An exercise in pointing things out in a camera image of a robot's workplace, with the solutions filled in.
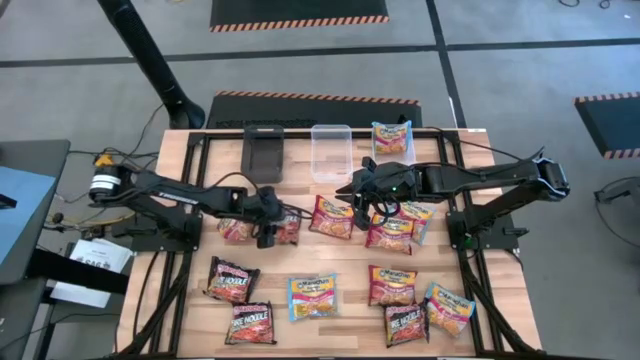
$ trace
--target white paper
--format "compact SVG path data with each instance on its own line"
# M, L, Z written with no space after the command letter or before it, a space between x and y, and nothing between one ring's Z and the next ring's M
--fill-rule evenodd
M78 240L71 253L71 259L120 273L131 255L131 250L105 239ZM58 282L51 292L54 299L98 308L107 306L109 295L105 291L63 282Z

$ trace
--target gray floor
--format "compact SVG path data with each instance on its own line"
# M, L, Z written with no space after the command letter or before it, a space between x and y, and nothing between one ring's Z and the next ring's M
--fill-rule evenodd
M434 43L423 0L387 0L389 24L236 34L208 31L210 1L134 3L166 54ZM613 0L608 10L598 8L595 0L583 0L577 8L555 0L436 3L445 40L452 44L640 36L638 1ZM0 61L127 55L92 1L14 0L0 18ZM592 192L638 174L640 163L603 160L571 100L637 91L640 46L468 51L450 57L468 126L487 128L494 146L523 156L545 145L546 154L564 165L572 185L562 203L534 204L514 215L518 225L531 229L521 241L522 258L544 348L554 354L636 359L640 252L603 227ZM221 89L389 96L419 99L425 124L454 126L437 53L180 62L171 67L207 111L213 93ZM2 68L0 140L67 138L74 149L128 150L158 104L136 65ZM141 150L156 150L166 126L161 111ZM72 197L86 187L92 174L89 161L69 158L60 194ZM54 208L83 216L88 213L85 205L58 201ZM632 204L623 200L603 210L621 233L637 237L639 219ZM58 250L76 238L45 233L40 243ZM105 355L113 345L114 326L113 319L65 324L56 330L49 357Z

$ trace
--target ramen packet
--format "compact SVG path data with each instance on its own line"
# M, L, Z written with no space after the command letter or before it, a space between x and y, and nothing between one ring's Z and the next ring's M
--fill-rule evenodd
M299 215L287 214L284 219L271 223L278 227L275 234L276 244L298 245L300 222L302 218Z
M224 343L276 344L271 303L234 304L233 320Z
M373 126L373 150L375 154L402 154L411 141L411 121L396 126L378 122Z
M259 275L260 269L245 269L214 256L203 293L214 299L243 304L249 301Z
M424 244L427 236L427 229L431 223L431 219L436 213L436 209L432 206L426 206L415 202L405 202L400 204L399 217L413 220L413 234L411 240L418 245Z
M457 337L469 323L475 301L467 300L432 282L425 301L429 322Z
M338 314L336 274L289 279L289 320Z
M411 255L411 235L413 233L413 221L402 218L388 218L382 225L383 217L375 214L371 221L367 234L365 247L379 247L386 250L398 251Z
M247 241L251 238L253 224L236 219L225 218L218 223L218 231L229 241Z
M417 271L369 265L369 306L411 305L415 302Z
M384 324L387 348L412 340L429 341L429 323L425 320L422 305L385 306Z
M316 195L316 206L309 231L349 240L351 230L353 230L353 209L350 206L335 206L324 197Z

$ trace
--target wooden tabletop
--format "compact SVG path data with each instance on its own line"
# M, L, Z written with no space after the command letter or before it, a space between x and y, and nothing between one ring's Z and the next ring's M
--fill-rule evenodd
M188 131L169 130L165 133L156 171L163 176L180 179ZM489 145L484 130L461 130L463 140ZM354 139L354 167L362 157L370 155L370 139ZM439 161L435 140L415 139L418 162ZM468 168L493 164L490 151L462 144ZM211 142L205 186L223 175L240 170L242 140ZM332 198L336 185L315 184L311 179L309 140L285 140L284 180L275 185L278 198L284 202L313 211L315 195ZM449 159L453 152L448 146ZM195 160L200 156L196 150ZM193 177L197 166L194 166ZM231 177L222 185L250 185L240 177ZM474 203L483 204L500 194L499 190L472 193ZM382 310L367 306L368 265L418 271L416 298L420 301L430 282L435 281L463 295L462 278L455 252L450 248L445 225L446 202L436 205L438 212L431 223L425 245L415 246L414 254L367 249L366 233L354 228L351 240L340 240L309 232L309 220L303 220L299 246L276 245L259 250L255 245L230 245L216 230L218 219L204 216L200 249L194 253L187 288L185 313L178 349L179 357L256 357L256 356L464 356L473 355L470 327L459 338L452 338L439 329L431 330L431 342L412 341L387 349ZM218 256L238 265L262 270L252 301L271 301L274 308L277 345L224 345L231 321L231 306L202 294L207 283L211 257ZM540 348L540 340L524 276L520 265L505 251L485 251L495 303L522 338ZM118 344L124 348L131 342L133 316L139 300L142 281L152 255L138 254L133 263L129 288L118 328ZM180 263L177 257L174 276ZM139 329L156 307L160 288L164 254L160 254L152 269L144 292ZM292 323L288 319L287 279L337 273L339 316L316 318ZM478 304L485 348L491 348L491 337L484 309ZM173 307L167 311L162 330L160 350L166 350L173 319Z

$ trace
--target orange striped tape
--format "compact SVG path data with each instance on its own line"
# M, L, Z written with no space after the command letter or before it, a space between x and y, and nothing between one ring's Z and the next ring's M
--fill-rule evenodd
M604 153L604 158L609 159L629 159L640 157L640 148L609 150Z
M297 94L297 93L276 93L267 91L216 91L216 96L260 96L281 99L305 99L305 100L332 100L332 101L359 101L381 104L409 104L420 106L418 100L396 99L396 98L376 98L366 96L335 96L335 95L314 95L314 94Z
M337 26L337 25L358 25L358 24L376 24L389 22L389 16L372 15L372 16L349 16L341 18L324 18L309 20L286 20L286 21L267 21L246 24L225 24L216 25L209 28L211 32L234 32L234 31L251 31L251 30L275 30L275 29L292 29L311 26Z
M637 98L640 97L640 91L636 92L626 92L626 93L618 93L618 94L605 94L605 95L596 95L596 96L581 96L573 99L573 103L583 103L588 101L602 101L602 100L618 100L618 99L629 99L629 98Z

